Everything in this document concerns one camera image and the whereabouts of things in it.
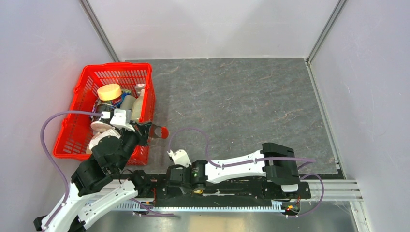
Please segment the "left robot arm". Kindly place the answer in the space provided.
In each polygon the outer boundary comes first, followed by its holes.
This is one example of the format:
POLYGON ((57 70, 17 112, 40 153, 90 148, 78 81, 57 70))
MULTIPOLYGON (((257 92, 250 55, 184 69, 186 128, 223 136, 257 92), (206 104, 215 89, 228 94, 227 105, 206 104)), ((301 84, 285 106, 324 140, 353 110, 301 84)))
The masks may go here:
POLYGON ((39 232, 85 232, 102 216, 123 201, 147 197, 152 182, 142 170, 129 177, 111 192, 92 204, 88 201, 119 177, 131 154, 139 145, 146 146, 152 134, 152 123, 137 123, 134 130, 124 130, 119 138, 107 136, 92 148, 90 157, 81 162, 71 177, 68 192, 46 216, 34 220, 39 232))

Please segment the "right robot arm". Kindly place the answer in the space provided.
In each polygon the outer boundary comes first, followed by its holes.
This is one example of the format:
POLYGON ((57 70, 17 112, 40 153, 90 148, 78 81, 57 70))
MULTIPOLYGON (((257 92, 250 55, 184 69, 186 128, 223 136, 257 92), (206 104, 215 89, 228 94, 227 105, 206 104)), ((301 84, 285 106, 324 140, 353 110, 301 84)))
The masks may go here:
POLYGON ((183 149, 167 152, 174 162, 167 171, 168 180, 195 193, 203 193, 208 184, 230 179, 261 176, 279 186, 286 198, 299 190, 299 173, 294 150, 275 143, 264 143, 261 150, 222 160, 190 161, 183 149))

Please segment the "cream bottle with pink cap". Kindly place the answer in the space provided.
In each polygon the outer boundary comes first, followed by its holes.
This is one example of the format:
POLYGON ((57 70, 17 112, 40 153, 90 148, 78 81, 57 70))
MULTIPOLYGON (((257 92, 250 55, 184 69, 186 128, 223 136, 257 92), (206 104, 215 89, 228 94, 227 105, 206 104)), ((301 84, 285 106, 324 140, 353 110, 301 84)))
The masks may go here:
POLYGON ((145 94, 145 87, 146 87, 145 84, 137 84, 135 87, 138 97, 136 98, 132 106, 131 117, 130 117, 131 121, 137 122, 139 121, 141 117, 143 101, 144 101, 144 94, 145 94))

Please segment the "pale green bottle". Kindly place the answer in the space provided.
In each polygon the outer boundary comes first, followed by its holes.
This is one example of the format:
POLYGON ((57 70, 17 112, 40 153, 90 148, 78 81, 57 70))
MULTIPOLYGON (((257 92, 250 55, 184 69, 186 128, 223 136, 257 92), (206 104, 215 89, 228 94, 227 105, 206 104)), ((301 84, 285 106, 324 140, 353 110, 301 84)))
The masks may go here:
POLYGON ((131 110, 136 100, 137 99, 134 96, 126 95, 119 108, 122 110, 131 110))

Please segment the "white pink round container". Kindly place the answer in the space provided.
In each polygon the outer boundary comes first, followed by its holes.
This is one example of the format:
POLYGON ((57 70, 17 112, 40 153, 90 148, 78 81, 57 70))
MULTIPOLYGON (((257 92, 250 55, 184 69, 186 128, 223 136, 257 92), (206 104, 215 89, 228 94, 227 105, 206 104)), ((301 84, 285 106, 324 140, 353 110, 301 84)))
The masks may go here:
POLYGON ((118 130, 110 124, 106 124, 102 122, 92 122, 91 128, 93 129, 93 136, 87 145, 86 154, 91 154, 92 148, 95 147, 99 143, 99 141, 104 137, 107 137, 107 136, 113 136, 116 138, 121 137, 118 130))

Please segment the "jar with yellow lid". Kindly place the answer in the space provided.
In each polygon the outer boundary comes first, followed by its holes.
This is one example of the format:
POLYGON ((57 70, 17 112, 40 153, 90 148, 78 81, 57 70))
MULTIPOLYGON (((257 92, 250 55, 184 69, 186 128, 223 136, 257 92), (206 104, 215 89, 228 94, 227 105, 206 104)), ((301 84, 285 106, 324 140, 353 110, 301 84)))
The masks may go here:
POLYGON ((92 112, 110 111, 118 108, 122 101, 122 89, 119 84, 107 84, 97 89, 97 100, 95 101, 92 112))

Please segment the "red plastic basket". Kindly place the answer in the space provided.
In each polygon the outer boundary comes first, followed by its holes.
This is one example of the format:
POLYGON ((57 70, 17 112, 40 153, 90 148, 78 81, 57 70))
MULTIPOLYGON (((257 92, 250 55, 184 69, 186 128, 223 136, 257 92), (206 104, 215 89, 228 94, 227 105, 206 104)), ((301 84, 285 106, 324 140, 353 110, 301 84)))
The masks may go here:
MULTIPOLYGON (((149 63, 112 62, 87 65, 73 90, 70 110, 92 111, 98 98, 98 88, 107 84, 119 84, 136 96, 135 86, 144 83, 145 94, 141 122, 151 121, 155 110, 155 90, 152 79, 152 66, 149 63)), ((60 159, 84 161, 89 158, 87 146, 94 135, 90 126, 91 117, 68 114, 62 121, 53 155, 60 159)))

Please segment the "left aluminium corner post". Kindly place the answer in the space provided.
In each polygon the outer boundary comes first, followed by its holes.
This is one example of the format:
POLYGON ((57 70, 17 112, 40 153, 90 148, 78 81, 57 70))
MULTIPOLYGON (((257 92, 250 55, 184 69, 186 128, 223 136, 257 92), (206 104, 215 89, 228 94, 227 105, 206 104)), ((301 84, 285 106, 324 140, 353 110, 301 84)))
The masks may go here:
POLYGON ((90 2, 88 0, 79 0, 79 3, 81 4, 85 14, 87 15, 91 25, 93 26, 98 37, 100 38, 111 60, 113 62, 120 62, 120 59, 117 53, 115 52, 114 47, 112 46, 111 42, 109 41, 109 38, 107 34, 105 33, 100 21, 98 20, 97 15, 94 12, 90 2))

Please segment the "aluminium corner post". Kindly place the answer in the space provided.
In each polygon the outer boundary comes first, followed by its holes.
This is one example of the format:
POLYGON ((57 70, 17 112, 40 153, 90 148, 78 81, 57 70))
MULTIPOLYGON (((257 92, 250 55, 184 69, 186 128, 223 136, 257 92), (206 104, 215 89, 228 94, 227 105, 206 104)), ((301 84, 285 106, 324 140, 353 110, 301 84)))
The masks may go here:
POLYGON ((321 33, 319 34, 319 37, 317 38, 312 50, 310 51, 309 55, 305 59, 305 62, 307 65, 310 65, 313 60, 315 59, 317 53, 319 52, 321 46, 323 45, 325 39, 327 38, 329 32, 331 31, 334 23, 338 19, 340 13, 342 12, 343 8, 345 7, 345 4, 347 3, 347 0, 338 0, 334 9, 332 10, 327 22, 325 23, 321 33))
POLYGON ((113 62, 120 62, 120 59, 117 53, 115 52, 114 47, 112 46, 111 42, 109 41, 109 38, 107 34, 105 33, 100 21, 98 20, 97 15, 94 12, 90 2, 88 0, 79 0, 79 3, 81 4, 85 14, 87 15, 91 25, 93 26, 98 37, 100 38, 111 60, 113 62))

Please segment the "right aluminium corner post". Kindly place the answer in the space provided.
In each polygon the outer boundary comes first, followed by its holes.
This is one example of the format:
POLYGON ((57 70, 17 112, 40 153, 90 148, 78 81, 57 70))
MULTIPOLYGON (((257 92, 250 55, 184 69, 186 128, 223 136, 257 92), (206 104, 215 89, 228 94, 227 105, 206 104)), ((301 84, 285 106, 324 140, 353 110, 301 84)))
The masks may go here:
POLYGON ((307 65, 310 65, 313 60, 315 59, 317 53, 319 52, 321 46, 323 45, 325 39, 327 38, 329 32, 331 31, 334 23, 338 19, 340 13, 342 12, 343 8, 345 7, 345 4, 347 3, 347 0, 338 0, 334 9, 332 10, 327 22, 325 23, 321 33, 319 34, 319 37, 317 38, 312 50, 310 51, 309 55, 305 59, 305 62, 307 65))

